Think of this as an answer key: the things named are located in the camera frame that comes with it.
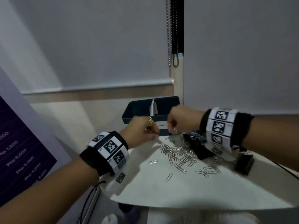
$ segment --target hand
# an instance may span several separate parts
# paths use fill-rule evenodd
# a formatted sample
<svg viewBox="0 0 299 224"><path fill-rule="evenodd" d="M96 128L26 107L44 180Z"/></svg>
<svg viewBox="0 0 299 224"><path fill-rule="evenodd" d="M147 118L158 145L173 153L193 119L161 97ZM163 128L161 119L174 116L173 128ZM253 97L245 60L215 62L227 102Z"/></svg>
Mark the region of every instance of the hand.
<svg viewBox="0 0 299 224"><path fill-rule="evenodd" d="M149 118L149 116L135 116L129 122L128 126L119 132L127 142L129 148L135 148L159 137L159 128L155 122L151 124Z"/></svg>
<svg viewBox="0 0 299 224"><path fill-rule="evenodd" d="M179 134L199 130L203 114L204 112L183 105L173 107L167 118L168 131L172 134Z"/></svg>

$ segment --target cable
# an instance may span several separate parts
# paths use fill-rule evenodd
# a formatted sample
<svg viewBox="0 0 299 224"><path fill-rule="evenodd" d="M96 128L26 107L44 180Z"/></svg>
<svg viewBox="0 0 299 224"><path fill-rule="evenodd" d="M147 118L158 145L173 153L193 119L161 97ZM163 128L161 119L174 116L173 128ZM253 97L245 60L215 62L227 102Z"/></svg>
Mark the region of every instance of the cable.
<svg viewBox="0 0 299 224"><path fill-rule="evenodd" d="M85 206L86 206L86 204L87 204L87 201L88 201L88 199L90 198L90 195L91 195L92 192L98 187L98 185L101 184L101 183L106 183L106 181L100 181L99 183L97 183L97 184L95 185L95 187L94 187L94 188L90 191L90 193L88 194L88 196L87 196L87 198L86 198L86 200L85 200L85 203L84 203L84 205L83 205L81 214L80 214L80 224L82 224L82 216L83 216L83 212L84 212Z"/></svg>
<svg viewBox="0 0 299 224"><path fill-rule="evenodd" d="M281 167L282 169L284 169L286 172L288 172L289 174L291 174L293 177L297 178L299 180L299 177L296 176L295 174L293 174L292 172L290 172L288 169L284 168L282 165L272 161L273 163L275 163L277 166Z"/></svg>

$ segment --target price list poster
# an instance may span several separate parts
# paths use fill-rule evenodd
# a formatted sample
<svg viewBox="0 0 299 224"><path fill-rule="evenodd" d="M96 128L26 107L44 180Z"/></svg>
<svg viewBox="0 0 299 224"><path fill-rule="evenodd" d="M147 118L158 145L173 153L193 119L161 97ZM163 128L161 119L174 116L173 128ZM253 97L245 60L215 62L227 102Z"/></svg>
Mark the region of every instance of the price list poster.
<svg viewBox="0 0 299 224"><path fill-rule="evenodd" d="M71 158L0 66L0 207ZM75 223L86 195L58 222Z"/></svg>

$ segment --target white roller blind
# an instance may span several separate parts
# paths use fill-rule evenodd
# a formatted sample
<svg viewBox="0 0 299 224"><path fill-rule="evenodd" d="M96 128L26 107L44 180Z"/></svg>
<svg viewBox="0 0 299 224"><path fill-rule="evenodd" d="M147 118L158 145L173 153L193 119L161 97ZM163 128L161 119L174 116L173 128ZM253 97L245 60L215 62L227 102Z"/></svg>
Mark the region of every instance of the white roller blind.
<svg viewBox="0 0 299 224"><path fill-rule="evenodd" d="M185 0L184 103L299 113L299 0Z"/></svg>
<svg viewBox="0 0 299 224"><path fill-rule="evenodd" d="M165 0L1 0L0 63L23 93L170 84L165 9Z"/></svg>

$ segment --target ring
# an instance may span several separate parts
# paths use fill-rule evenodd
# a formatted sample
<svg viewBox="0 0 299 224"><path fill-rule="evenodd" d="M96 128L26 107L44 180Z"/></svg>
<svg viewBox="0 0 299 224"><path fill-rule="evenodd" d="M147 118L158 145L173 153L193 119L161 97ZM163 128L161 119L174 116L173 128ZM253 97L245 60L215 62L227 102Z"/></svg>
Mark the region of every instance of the ring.
<svg viewBox="0 0 299 224"><path fill-rule="evenodd" d="M154 122L151 117L149 117L150 125Z"/></svg>

